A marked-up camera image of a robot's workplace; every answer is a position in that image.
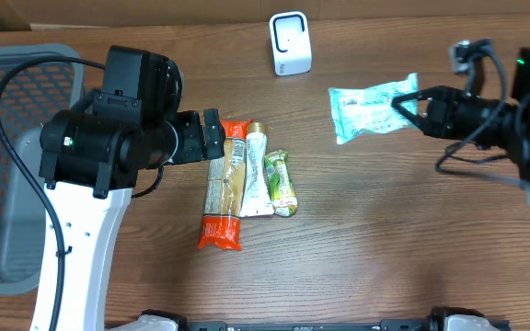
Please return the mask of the teal wet wipes packet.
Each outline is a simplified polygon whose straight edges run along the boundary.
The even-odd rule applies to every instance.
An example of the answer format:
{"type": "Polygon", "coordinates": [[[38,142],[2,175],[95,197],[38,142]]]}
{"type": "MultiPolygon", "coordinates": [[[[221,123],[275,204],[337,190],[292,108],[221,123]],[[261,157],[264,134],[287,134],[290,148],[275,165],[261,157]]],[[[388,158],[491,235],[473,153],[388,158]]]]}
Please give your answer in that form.
{"type": "Polygon", "coordinates": [[[331,118],[337,144],[345,144],[361,134],[385,134],[410,127],[412,123],[392,106],[394,97],[418,91],[418,74],[402,81],[365,89],[330,88],[331,118]]]}

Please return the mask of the orange pasta package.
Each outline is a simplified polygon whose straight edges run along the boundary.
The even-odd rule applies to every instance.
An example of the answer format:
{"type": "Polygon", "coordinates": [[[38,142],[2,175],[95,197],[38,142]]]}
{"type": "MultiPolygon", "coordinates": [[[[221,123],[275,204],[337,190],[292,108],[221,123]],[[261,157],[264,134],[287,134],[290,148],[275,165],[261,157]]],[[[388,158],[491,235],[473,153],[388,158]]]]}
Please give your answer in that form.
{"type": "Polygon", "coordinates": [[[198,248],[214,245],[241,250],[240,211],[246,178],[246,138],[250,120],[223,120],[224,156],[211,161],[198,248]]]}

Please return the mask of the green snack packet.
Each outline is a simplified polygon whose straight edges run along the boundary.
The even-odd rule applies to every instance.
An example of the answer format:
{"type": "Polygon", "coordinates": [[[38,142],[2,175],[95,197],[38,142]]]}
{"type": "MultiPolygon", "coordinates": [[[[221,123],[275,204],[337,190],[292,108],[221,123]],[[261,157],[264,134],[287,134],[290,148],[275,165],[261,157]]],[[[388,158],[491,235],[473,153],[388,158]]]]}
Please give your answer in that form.
{"type": "Polygon", "coordinates": [[[265,169],[274,213],[282,217],[295,215],[298,207],[287,161],[288,153],[284,150],[275,151],[265,156],[265,169]]]}

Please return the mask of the white tube gold cap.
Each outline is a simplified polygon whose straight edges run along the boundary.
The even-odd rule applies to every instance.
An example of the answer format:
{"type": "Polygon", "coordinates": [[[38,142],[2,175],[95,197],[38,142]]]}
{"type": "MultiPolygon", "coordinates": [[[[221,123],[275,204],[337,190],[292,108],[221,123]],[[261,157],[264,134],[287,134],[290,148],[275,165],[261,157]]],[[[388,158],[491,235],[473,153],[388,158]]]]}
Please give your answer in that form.
{"type": "Polygon", "coordinates": [[[274,209],[264,173],[267,147],[267,128],[260,122],[248,125],[246,138],[246,179],[240,217],[273,215],[274,209]]]}

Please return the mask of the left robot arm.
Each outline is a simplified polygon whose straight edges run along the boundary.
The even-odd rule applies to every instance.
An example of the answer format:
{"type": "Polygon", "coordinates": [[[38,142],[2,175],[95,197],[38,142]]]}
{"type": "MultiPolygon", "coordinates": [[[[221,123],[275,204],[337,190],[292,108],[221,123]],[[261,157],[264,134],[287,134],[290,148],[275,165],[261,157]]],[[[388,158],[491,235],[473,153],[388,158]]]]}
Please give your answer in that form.
{"type": "Polygon", "coordinates": [[[42,128],[47,218],[35,330],[100,330],[114,246],[138,173],[219,158],[216,109],[180,111],[182,76],[168,57],[109,49],[102,87],[42,128]]]}

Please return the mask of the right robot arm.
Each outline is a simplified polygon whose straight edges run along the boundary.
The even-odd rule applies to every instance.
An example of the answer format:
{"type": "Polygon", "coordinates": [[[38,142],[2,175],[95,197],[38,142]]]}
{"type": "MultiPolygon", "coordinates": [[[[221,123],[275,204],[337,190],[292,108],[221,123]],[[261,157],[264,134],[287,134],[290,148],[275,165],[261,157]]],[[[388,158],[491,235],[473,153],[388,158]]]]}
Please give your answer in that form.
{"type": "Polygon", "coordinates": [[[530,48],[517,58],[513,85],[489,39],[454,44],[450,57],[456,74],[467,76],[463,89],[435,86],[394,97],[391,106],[424,135],[452,141],[437,161],[445,161],[469,143],[478,149],[499,147],[518,168],[505,183],[526,191],[530,206],[530,48]]]}

